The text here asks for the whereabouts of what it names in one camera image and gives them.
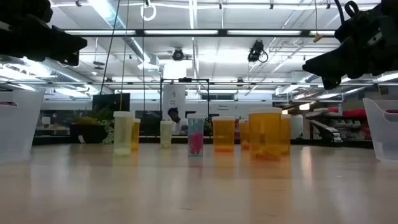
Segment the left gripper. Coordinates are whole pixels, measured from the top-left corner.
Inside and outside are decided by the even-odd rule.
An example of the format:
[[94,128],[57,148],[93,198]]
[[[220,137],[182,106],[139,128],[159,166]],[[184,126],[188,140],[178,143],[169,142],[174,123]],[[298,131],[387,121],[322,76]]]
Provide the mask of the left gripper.
[[47,25],[53,15],[49,0],[0,0],[0,55],[36,62],[47,58],[79,66],[87,40]]

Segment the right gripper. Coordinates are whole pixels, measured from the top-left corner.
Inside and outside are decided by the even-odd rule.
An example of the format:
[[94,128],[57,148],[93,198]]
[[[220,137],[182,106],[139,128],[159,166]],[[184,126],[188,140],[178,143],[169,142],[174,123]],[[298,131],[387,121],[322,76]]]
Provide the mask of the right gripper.
[[354,1],[344,5],[349,19],[335,33],[341,45],[307,60],[302,69],[322,77],[325,90],[341,83],[341,77],[359,78],[398,71],[398,0],[381,0],[361,11]]

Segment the amber pill bottle white cap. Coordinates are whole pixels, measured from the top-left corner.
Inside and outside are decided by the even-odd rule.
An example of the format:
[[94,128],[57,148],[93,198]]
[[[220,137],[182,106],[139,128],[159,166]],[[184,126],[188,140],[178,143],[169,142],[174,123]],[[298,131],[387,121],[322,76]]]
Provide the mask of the amber pill bottle white cap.
[[246,119],[239,120],[239,140],[243,151],[249,150],[249,123]]
[[249,150],[253,159],[280,160],[281,116],[281,108],[268,107],[249,110]]
[[290,117],[289,114],[283,114],[281,116],[281,127],[280,127],[280,141],[282,145],[282,155],[290,154]]
[[234,116],[215,116],[213,122],[213,146],[215,152],[234,151]]

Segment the tall pale clear pill bottle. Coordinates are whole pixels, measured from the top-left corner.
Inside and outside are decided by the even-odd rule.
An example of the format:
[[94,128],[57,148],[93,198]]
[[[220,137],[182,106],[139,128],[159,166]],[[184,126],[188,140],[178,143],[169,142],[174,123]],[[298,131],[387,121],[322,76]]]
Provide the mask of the tall pale clear pill bottle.
[[135,115],[129,111],[115,111],[114,116],[114,153],[130,155],[131,133]]

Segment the small amber pill bottle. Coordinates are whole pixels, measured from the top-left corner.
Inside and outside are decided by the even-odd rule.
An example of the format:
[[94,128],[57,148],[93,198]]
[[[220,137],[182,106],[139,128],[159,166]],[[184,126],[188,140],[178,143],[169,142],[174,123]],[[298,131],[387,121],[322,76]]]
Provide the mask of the small amber pill bottle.
[[141,123],[141,120],[139,118],[136,118],[133,122],[132,139],[131,139],[133,150],[138,150],[138,148],[139,148],[140,123]]

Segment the small pale clear pill bottle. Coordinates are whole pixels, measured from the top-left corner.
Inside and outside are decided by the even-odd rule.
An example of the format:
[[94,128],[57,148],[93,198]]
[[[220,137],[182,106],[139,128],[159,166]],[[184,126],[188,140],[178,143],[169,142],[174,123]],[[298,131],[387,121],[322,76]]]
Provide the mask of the small pale clear pill bottle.
[[172,128],[171,121],[160,122],[160,146],[163,149],[170,148],[172,145]]

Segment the clear bottle pink contents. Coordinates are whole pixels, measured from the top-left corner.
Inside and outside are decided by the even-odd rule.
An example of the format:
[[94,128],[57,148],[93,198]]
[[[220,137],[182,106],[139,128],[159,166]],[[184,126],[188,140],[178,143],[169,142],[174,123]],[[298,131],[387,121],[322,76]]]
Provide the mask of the clear bottle pink contents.
[[188,114],[187,123],[188,155],[190,157],[202,157],[205,115],[198,113]]

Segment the clear plastic bin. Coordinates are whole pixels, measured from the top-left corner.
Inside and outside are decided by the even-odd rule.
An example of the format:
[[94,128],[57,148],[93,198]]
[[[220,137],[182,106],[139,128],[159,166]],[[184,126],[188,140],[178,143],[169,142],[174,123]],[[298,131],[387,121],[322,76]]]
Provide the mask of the clear plastic bin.
[[398,162],[398,100],[363,99],[376,159]]
[[0,163],[29,159],[43,98],[41,91],[0,91]]

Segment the yellow hanging connector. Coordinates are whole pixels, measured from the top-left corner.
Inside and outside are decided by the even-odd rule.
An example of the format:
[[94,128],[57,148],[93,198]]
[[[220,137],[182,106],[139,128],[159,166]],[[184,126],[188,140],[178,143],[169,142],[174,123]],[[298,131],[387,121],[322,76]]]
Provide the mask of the yellow hanging connector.
[[322,39],[322,35],[318,32],[318,5],[317,0],[313,0],[315,6],[315,35],[314,35],[314,43],[317,43],[319,40]]

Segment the black monitor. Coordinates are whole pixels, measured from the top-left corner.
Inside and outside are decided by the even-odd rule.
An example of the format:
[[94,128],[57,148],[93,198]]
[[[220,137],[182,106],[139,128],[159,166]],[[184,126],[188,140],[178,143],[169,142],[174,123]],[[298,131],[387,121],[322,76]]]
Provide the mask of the black monitor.
[[98,122],[112,121],[115,111],[130,111],[130,94],[95,95],[90,116]]

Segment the potted green plant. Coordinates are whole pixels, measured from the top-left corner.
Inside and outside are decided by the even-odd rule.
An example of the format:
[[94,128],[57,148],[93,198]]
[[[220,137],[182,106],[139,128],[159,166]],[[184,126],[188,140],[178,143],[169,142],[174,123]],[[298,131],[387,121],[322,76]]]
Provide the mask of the potted green plant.
[[78,110],[69,126],[70,136],[81,144],[112,144],[113,112],[95,106],[93,110]]

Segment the white pillar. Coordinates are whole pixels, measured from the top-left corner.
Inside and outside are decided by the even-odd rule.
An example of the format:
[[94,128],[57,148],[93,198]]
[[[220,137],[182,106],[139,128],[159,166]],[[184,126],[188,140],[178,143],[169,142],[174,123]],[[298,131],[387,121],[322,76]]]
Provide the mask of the white pillar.
[[168,110],[176,108],[178,115],[185,118],[186,112],[185,85],[166,84],[162,89],[162,119],[171,120]]

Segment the person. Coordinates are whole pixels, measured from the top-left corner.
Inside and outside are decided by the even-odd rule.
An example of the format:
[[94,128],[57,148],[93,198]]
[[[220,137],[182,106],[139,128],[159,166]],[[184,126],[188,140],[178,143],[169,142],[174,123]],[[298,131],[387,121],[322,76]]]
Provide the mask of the person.
[[167,114],[173,122],[172,134],[186,136],[188,133],[187,120],[179,116],[178,108],[170,108]]

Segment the black stand frame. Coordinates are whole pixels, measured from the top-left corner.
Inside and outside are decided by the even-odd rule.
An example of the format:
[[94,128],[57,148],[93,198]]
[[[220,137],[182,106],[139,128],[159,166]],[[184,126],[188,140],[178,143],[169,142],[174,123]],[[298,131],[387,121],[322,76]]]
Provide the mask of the black stand frame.
[[185,85],[186,88],[186,110],[187,110],[187,88],[190,86],[203,86],[205,90],[209,94],[210,89],[210,81],[209,79],[197,79],[197,78],[178,78],[178,79],[160,79],[160,90],[159,90],[159,111],[160,111],[160,118],[162,119],[162,89],[166,84],[176,84],[176,85]]

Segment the black aluminium table frame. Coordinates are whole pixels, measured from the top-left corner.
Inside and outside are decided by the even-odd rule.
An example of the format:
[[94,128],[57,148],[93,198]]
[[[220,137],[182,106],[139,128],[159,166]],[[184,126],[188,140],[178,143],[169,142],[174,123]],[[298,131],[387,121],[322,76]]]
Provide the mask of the black aluminium table frame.
[[[139,143],[157,144],[160,143],[160,138],[155,136],[140,137]],[[186,144],[187,138],[172,138],[173,144]],[[210,138],[204,139],[204,144],[212,144],[213,140]],[[81,144],[78,139],[71,136],[38,136],[34,137],[33,146],[53,145],[53,144]],[[324,146],[324,147],[353,147],[373,149],[373,142],[371,140],[345,140],[342,142],[328,142],[322,139],[291,139],[290,144],[303,146]]]

